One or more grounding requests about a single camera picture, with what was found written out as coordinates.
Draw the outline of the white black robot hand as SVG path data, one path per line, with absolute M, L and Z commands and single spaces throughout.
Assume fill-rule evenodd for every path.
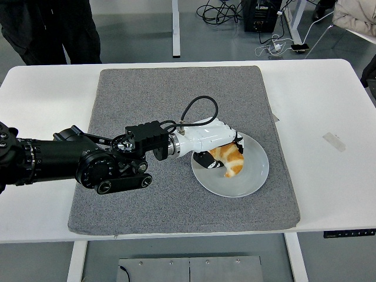
M 243 150 L 242 135 L 217 118 L 200 120 L 191 127 L 178 127 L 170 135 L 170 157 L 193 152 L 194 160 L 206 169 L 226 167 L 226 177 L 233 177 L 242 170 Z

